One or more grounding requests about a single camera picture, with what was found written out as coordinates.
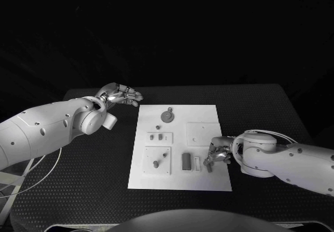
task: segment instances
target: black backdrop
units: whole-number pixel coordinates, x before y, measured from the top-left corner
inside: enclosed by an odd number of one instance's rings
[[[333,126],[333,1],[240,3],[235,12],[214,5],[120,8],[109,1],[2,10],[0,120],[61,101],[73,88],[111,82],[278,83],[312,136]]]

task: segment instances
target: black table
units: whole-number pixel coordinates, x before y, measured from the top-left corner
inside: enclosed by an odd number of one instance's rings
[[[313,144],[280,85],[139,87],[142,104],[215,104],[224,135],[264,129]],[[94,96],[74,89],[65,100]],[[320,221],[334,228],[334,198],[293,186],[277,177],[258,178],[230,165],[232,192],[127,189],[139,108],[119,104],[114,129],[80,136],[64,148],[52,175],[18,196],[16,231],[44,231],[54,224],[117,224],[149,213],[185,208],[237,212],[271,222]],[[58,152],[29,174],[22,189],[50,172]]]

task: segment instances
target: robotic hand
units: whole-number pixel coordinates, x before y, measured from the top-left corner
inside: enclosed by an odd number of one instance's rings
[[[116,103],[139,106],[140,92],[111,83],[96,96],[61,101],[25,110],[0,123],[0,170],[48,155],[101,126],[113,129],[117,118],[107,110]]]
[[[278,145],[277,139],[266,133],[286,138],[291,144]],[[231,155],[242,173],[263,178],[277,176],[289,184],[334,195],[334,150],[300,144],[277,132],[248,130],[238,137],[212,139],[205,160],[209,172],[215,162],[231,163]]]

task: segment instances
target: textured tabletop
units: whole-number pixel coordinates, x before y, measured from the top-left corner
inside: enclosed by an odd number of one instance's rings
[[[313,144],[280,85],[139,87],[142,104],[215,104],[222,134],[250,129],[277,131]],[[65,100],[96,95],[99,89],[74,89]],[[44,231],[54,224],[114,224],[172,209],[215,209],[271,222],[320,221],[334,228],[334,198],[301,189],[277,177],[258,178],[230,165],[234,192],[127,189],[139,108],[119,104],[113,130],[104,127],[80,136],[64,148],[47,180],[18,196],[12,210],[16,231]],[[22,189],[50,172],[58,151],[29,174]]]

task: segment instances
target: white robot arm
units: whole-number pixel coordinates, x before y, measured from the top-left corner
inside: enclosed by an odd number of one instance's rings
[[[0,123],[0,170],[18,162],[48,155],[101,126],[111,130],[117,118],[107,110],[132,104],[142,94],[124,85],[106,85],[94,97],[84,97],[25,110]]]
[[[263,178],[276,175],[289,184],[334,196],[334,150],[300,143],[278,145],[271,135],[257,131],[212,139],[205,161],[209,172],[214,162],[231,163],[234,155],[242,173]]]

